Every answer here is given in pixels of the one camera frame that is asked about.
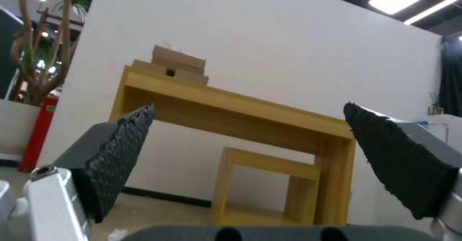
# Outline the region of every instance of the dark curtain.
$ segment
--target dark curtain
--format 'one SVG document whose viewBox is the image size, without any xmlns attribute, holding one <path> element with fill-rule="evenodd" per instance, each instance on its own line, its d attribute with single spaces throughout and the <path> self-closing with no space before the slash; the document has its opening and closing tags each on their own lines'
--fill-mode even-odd
<svg viewBox="0 0 462 241">
<path fill-rule="evenodd" d="M 439 104 L 445 114 L 462 117 L 462 41 L 442 40 Z"/>
</svg>

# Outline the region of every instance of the white planter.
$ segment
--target white planter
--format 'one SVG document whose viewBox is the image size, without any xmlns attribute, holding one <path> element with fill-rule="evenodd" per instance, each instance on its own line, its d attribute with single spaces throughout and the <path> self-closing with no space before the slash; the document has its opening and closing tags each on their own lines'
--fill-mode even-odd
<svg viewBox="0 0 462 241">
<path fill-rule="evenodd" d="M 38 106 L 0 100 L 0 159 L 22 157 L 39 111 Z"/>
</svg>

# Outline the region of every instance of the tree branch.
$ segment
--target tree branch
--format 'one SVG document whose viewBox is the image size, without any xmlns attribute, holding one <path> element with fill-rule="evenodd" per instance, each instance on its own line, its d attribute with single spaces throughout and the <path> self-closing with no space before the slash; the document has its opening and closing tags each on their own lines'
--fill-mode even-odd
<svg viewBox="0 0 462 241">
<path fill-rule="evenodd" d="M 61 71 L 52 78 L 43 87 L 43 92 L 48 94 L 54 88 L 64 82 L 70 65 L 70 44 L 71 44 L 71 30 L 69 28 L 69 11 L 71 10 L 71 0 L 63 0 L 62 21 L 61 26 L 63 29 L 62 35 L 62 50 L 61 50 Z"/>
<path fill-rule="evenodd" d="M 19 0 L 19 10 L 21 11 L 21 15 L 23 18 L 24 23 L 24 43 L 23 49 L 25 52 L 25 61 L 24 64 L 26 65 L 27 69 L 32 69 L 33 65 L 33 51 L 32 51 L 32 24 L 30 22 L 29 10 L 27 7 L 28 0 Z"/>
<path fill-rule="evenodd" d="M 27 83 L 30 83 L 33 85 L 35 83 L 34 78 L 29 74 L 29 72 L 24 68 L 23 63 L 21 62 L 19 58 L 19 50 L 21 49 L 22 45 L 24 44 L 24 34 L 15 34 L 14 36 L 14 41 L 13 45 L 11 45 L 11 50 L 10 50 L 10 57 L 13 60 L 13 62 L 18 66 L 19 71 L 21 71 L 24 79 L 26 80 Z"/>
<path fill-rule="evenodd" d="M 58 28 L 58 33 L 56 33 L 55 40 L 53 40 L 53 44 L 51 44 L 50 59 L 46 63 L 45 68 L 40 73 L 40 78 L 38 80 L 39 85 L 43 85 L 46 83 L 47 78 L 48 78 L 48 70 L 55 64 L 56 55 L 58 54 L 59 45 L 61 41 L 62 26 L 63 25 L 61 23 L 61 25 L 59 25 L 59 28 Z"/>
</svg>

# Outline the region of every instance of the textured rubber pad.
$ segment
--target textured rubber pad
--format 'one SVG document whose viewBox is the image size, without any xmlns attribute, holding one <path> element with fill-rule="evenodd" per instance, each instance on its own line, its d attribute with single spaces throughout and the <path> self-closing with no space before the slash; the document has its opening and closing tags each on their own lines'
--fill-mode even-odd
<svg viewBox="0 0 462 241">
<path fill-rule="evenodd" d="M 449 149 L 451 155 L 460 154 L 421 127 L 415 135 L 409 134 L 411 138 L 388 117 L 356 104 L 346 104 L 344 114 L 386 190 L 398 197 L 414 218 L 437 216 L 459 167 L 443 162 L 444 156 L 436 152 Z M 426 142 L 434 153 L 425 146 Z"/>
<path fill-rule="evenodd" d="M 86 213 L 101 222 L 114 205 L 136 164 L 154 106 L 144 106 L 117 121 L 92 126 L 54 165 L 71 170 Z"/>
</svg>

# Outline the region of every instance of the small object on shelf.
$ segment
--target small object on shelf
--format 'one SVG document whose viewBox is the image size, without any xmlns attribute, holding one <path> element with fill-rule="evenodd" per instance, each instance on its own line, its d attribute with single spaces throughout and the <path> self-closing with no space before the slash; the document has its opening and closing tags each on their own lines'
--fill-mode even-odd
<svg viewBox="0 0 462 241">
<path fill-rule="evenodd" d="M 429 106 L 427 109 L 427 115 L 436 116 L 444 114 L 444 108 L 439 106 Z"/>
<path fill-rule="evenodd" d="M 142 60 L 133 60 L 132 66 L 136 66 L 136 67 L 139 67 L 139 68 L 144 68 L 144 69 L 147 69 L 147 70 L 151 70 L 151 71 L 154 71 L 155 73 L 159 73 L 159 74 L 164 74 L 164 75 L 167 74 L 167 68 L 166 67 L 161 66 L 161 65 L 156 65 L 156 64 L 153 64 L 153 63 L 149 63 L 149 62 L 145 62 L 145 61 L 142 61 Z"/>
<path fill-rule="evenodd" d="M 234 165 L 290 175 L 284 211 L 227 203 Z M 264 154 L 225 147 L 212 200 L 212 222 L 224 225 L 312 225 L 321 169 Z"/>
<path fill-rule="evenodd" d="M 174 73 L 177 69 L 183 69 L 203 75 L 205 69 L 205 59 L 187 55 L 159 45 L 155 45 L 152 51 L 151 63 L 166 67 L 169 73 Z"/>
<path fill-rule="evenodd" d="M 204 86 L 207 86 L 207 82 L 208 82 L 208 76 L 204 76 L 204 75 L 197 74 L 197 73 L 192 73 L 192 72 L 182 70 L 182 69 L 175 70 L 175 75 L 173 76 L 175 78 L 181 78 L 181 79 L 193 81 L 193 82 L 199 83 Z"/>
</svg>

